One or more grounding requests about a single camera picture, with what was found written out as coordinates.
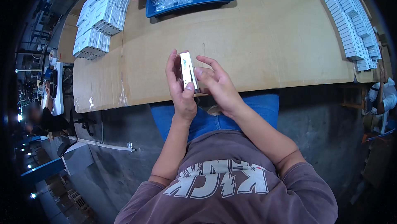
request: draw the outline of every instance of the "t-shirt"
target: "t-shirt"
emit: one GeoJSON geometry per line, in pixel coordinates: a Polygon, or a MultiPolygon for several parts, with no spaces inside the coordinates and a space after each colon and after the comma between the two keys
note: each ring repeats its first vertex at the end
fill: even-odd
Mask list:
{"type": "Polygon", "coordinates": [[[69,122],[60,115],[53,116],[48,107],[43,108],[39,125],[46,132],[56,132],[69,128],[69,122]]]}
{"type": "Polygon", "coordinates": [[[39,136],[47,136],[48,132],[44,131],[43,129],[41,129],[38,126],[34,126],[32,128],[32,134],[39,135],[39,136]]]}
{"type": "Polygon", "coordinates": [[[306,162],[284,178],[241,132],[192,140],[168,187],[143,182],[115,223],[334,223],[335,197],[306,162]]]}

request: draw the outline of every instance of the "wooden pallet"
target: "wooden pallet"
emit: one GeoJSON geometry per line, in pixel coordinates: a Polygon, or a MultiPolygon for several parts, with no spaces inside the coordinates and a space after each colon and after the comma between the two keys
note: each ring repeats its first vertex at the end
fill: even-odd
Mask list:
{"type": "Polygon", "coordinates": [[[69,199],[74,203],[74,205],[87,216],[92,216],[93,212],[91,207],[84,201],[82,196],[75,190],[71,189],[67,191],[69,199]]]}

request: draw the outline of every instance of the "black shirt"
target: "black shirt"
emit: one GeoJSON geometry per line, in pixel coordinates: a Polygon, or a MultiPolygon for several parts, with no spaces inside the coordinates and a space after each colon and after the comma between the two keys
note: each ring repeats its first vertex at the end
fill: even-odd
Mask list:
{"type": "Polygon", "coordinates": [[[53,116],[48,107],[43,109],[43,115],[40,119],[40,127],[46,132],[56,132],[69,128],[69,122],[62,116],[53,116]]]}
{"type": "Polygon", "coordinates": [[[44,131],[43,129],[41,129],[38,126],[34,126],[32,128],[32,134],[38,135],[38,136],[47,136],[48,132],[44,131]]]}

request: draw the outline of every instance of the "lap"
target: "lap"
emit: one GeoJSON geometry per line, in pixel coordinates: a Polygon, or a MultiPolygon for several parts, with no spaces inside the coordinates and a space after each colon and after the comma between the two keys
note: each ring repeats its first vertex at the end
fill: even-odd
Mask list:
{"type": "MultiPolygon", "coordinates": [[[[249,92],[242,94],[243,101],[264,118],[271,126],[277,128],[279,97],[277,94],[249,92]]],[[[166,140],[171,128],[172,117],[175,113],[172,101],[150,104],[151,112],[160,131],[161,137],[166,140]]],[[[189,129],[188,142],[207,132],[223,129],[241,131],[240,127],[231,118],[221,114],[212,116],[198,107],[197,115],[189,129]]]]}

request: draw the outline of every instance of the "concrete floor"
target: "concrete floor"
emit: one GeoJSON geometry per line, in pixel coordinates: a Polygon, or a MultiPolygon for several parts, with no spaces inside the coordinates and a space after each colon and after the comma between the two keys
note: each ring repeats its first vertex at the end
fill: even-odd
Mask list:
{"type": "MultiPolygon", "coordinates": [[[[279,94],[277,129],[296,142],[305,159],[330,185],[341,209],[354,194],[368,155],[368,147],[361,145],[364,129],[360,112],[339,106],[337,85],[285,88],[279,94]]],[[[65,106],[72,107],[73,100],[69,101],[65,106]]],[[[98,122],[91,126],[94,136],[89,137],[75,124],[80,138],[101,141],[102,118],[105,144],[126,147],[131,142],[137,149],[131,153],[90,145],[95,163],[71,176],[98,221],[111,223],[150,176],[163,141],[147,104],[88,115],[98,122]]]]}

